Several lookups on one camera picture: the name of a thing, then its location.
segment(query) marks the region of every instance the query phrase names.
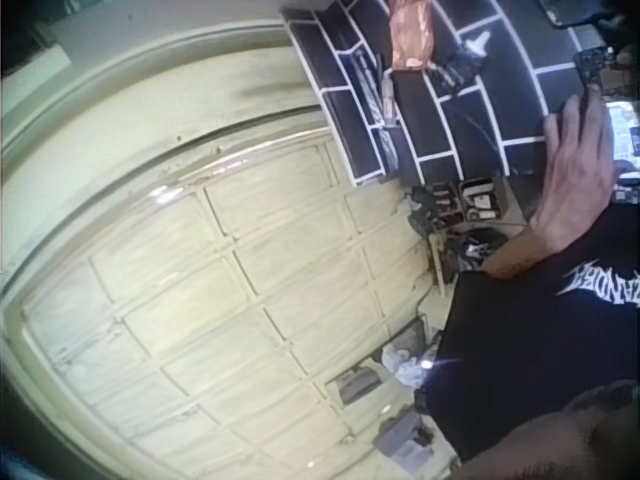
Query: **orange bag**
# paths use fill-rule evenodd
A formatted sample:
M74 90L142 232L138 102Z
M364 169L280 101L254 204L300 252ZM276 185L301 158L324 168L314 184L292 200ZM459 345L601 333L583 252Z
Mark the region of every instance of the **orange bag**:
M430 0L391 0L394 70L425 70L433 54Z

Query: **black t-shirt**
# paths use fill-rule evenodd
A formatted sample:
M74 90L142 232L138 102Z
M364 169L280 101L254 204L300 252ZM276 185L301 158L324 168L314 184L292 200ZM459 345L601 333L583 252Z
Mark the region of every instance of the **black t-shirt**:
M461 459L577 395L638 379L635 206L612 206L583 238L510 280L461 275L421 390Z

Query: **hand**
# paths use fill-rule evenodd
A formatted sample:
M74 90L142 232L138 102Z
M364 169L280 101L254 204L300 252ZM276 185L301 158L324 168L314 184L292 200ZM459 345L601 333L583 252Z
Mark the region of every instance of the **hand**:
M558 116L544 122L547 170L538 211L531 229L549 253L558 253L587 233L609 205L617 175L613 163L613 132L600 91L589 88L582 130L580 101L571 97Z

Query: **person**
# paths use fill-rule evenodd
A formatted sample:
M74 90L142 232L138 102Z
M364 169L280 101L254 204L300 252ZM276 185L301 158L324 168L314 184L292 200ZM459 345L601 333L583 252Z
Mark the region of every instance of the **person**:
M540 205L460 275L421 391L464 462L456 480L640 478L639 209L610 205L613 133L597 88L544 133Z

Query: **black tile wall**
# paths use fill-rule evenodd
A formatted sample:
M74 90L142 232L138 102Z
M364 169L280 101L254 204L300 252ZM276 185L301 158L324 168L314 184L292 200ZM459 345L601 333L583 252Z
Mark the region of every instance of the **black tile wall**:
M465 178L504 175L500 150L480 95L472 92L442 103Z
M374 55L380 54L384 67L391 66L389 16L376 0L360 0L349 10Z
M347 85L320 27L291 23L290 29L311 66L319 88Z
M544 173L547 165L546 145L544 142L524 143L504 148L512 175L530 175Z
M371 136L373 137L373 141L376 143L376 147L378 147L380 161L384 166L385 172L391 172L392 169L390 165L393 165L392 160L394 159L396 153L395 146L391 142L389 133L386 130L372 129Z
M497 13L489 0L441 0L440 5L458 30Z
M413 161L413 155L409 149L409 143L404 131L400 128L393 128L388 130L393 144L396 147L396 153L398 154L398 171L402 184L407 187L414 187L420 185L420 175L418 174L418 167Z
M458 42L435 9L433 10L433 34L435 36L435 47L432 60L437 65L444 65L458 48ZM433 89L438 97L443 97L447 94L438 82L434 82Z
M540 205L544 175L512 175L507 181L518 205L520 205L522 216L528 222Z
M282 16L285 20L313 20L313 15L309 10L299 10L297 8L283 8Z
M542 107L524 60L503 22L490 24L487 59L480 76L489 95L503 140L542 132ZM477 32L463 35L465 40Z
M324 12L317 12L316 15L327 32L333 48L347 50L358 43L358 34L338 2L332 3Z
M398 108L419 157L451 149L433 97L420 72L394 72Z
M538 75L538 82L551 113L561 111L571 95L584 93L584 86L575 68L542 73Z
M498 0L524 45L533 68L573 61L576 47L567 30L558 30L542 14L536 0Z
M380 0L338 0L324 12L316 12L318 21L326 31L328 41L336 50L351 48L360 40L360 30L364 40L374 53L382 54L384 67L391 65L391 40L389 18ZM536 0L498 0L521 39L527 56L535 68L568 63L573 60L576 47L567 31L554 30L536 5ZM441 0L445 14L456 29L495 15L497 12L490 0ZM349 12L344 6L350 6ZM436 37L433 60L444 64L457 48L455 35L449 31L447 23L433 10L433 27ZM458 172L451 155L438 159L414 163L411 148L418 157L449 152L452 146L446 134L442 118L438 112L436 99L425 85L423 75L416 72L395 72L396 101L407 126L408 137L400 128L382 131L369 126L379 121L379 112L372 114L369 108L362 80L366 70L375 75L374 63L368 51L361 47L352 54L339 55L339 60L322 35L319 25L296 23L297 20L315 18L311 12L285 9L283 16L292 20L292 35L301 47L303 56L319 88L347 86L339 63L346 71L353 86L351 91L325 92L324 103L333 117L338 136L343 143L352 164L355 178L363 177L380 169L380 162L387 167L390 158L386 153L389 140L398 155L399 174L406 185L416 185L420 174L426 183L437 181L457 181ZM349 17L357 25L354 28ZM487 90L490 106L499 126L503 140L520 139L542 135L542 107L534 87L531 72L521 57L506 24L497 20L478 30L467 32L463 40L476 38L480 30L489 29L492 37L487 45L488 57L481 77ZM594 32L577 28L581 42L593 42ZM365 60L366 68L359 65ZM536 76L551 111L560 108L573 93L580 93L582 85L572 69L542 73ZM445 92L434 85L437 97ZM358 110L362 106L364 119ZM465 178L486 177L500 174L503 164L500 148L495 140L493 125L489 121L485 97L480 92L472 92L462 97L442 102L442 109L456 143ZM373 143L380 152L380 161L375 154ZM536 142L505 147L511 173L514 175L542 172L545 166L544 143Z
M354 177L379 170L378 157L351 92L325 92L323 97L349 156Z
M371 85L371 81L365 77L365 73L362 68L364 63L375 79L376 70L373 68L369 55L367 55L366 50L362 47L356 49L350 55L339 55L339 58L347 72L347 76L351 80L351 85L353 85L353 90L358 97L360 105L363 107L369 107L363 108L367 123L369 125L377 123L372 113L379 112L380 109L379 104L377 103L377 86L375 84Z
M425 184L440 182L458 182L458 171L453 155L448 157L434 158L420 163L420 169L424 176Z

